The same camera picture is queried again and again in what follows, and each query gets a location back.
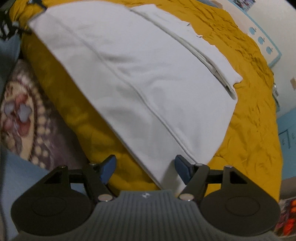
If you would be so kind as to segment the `white cloth garment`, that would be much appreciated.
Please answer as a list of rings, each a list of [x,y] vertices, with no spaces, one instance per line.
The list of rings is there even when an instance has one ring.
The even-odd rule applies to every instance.
[[[29,26],[159,187],[184,188],[175,156],[207,164],[219,149],[242,77],[190,23],[153,4],[76,1]]]

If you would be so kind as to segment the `mustard yellow bedspread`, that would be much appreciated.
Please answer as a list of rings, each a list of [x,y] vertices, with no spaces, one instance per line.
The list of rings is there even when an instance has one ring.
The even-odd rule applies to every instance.
[[[215,45],[243,78],[235,84],[238,95],[226,136],[209,166],[234,165],[274,199],[280,195],[282,154],[272,96],[273,73],[255,42],[244,34],[224,10],[197,1],[154,1]],[[157,190],[158,187],[121,144],[95,111],[62,65],[34,34],[22,37],[22,52],[41,87],[57,111],[77,135],[90,161],[100,163],[110,154],[117,167],[111,190]]]

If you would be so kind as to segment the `floral patterned rug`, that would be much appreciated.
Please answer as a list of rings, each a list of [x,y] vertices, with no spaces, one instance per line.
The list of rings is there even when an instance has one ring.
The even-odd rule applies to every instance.
[[[43,169],[88,164],[73,130],[46,96],[27,61],[16,62],[1,98],[1,142]]]

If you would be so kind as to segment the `blue white wardrobe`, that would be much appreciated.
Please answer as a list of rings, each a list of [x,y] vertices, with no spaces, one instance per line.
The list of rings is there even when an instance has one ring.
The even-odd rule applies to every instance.
[[[295,176],[295,108],[277,119],[283,156],[282,180]]]

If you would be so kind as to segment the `white blue headboard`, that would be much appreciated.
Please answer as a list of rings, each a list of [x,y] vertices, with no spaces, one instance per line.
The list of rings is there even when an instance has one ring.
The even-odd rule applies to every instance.
[[[259,47],[270,68],[280,60],[282,54],[262,27],[248,14],[256,1],[225,1],[223,9],[233,18],[238,28]]]

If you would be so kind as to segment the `beige wall switch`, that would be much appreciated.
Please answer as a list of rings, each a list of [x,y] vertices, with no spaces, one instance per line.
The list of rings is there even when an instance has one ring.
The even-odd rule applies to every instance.
[[[291,85],[292,85],[293,90],[296,90],[296,80],[295,80],[295,78],[292,78],[292,79],[290,80],[290,83],[291,83]]]

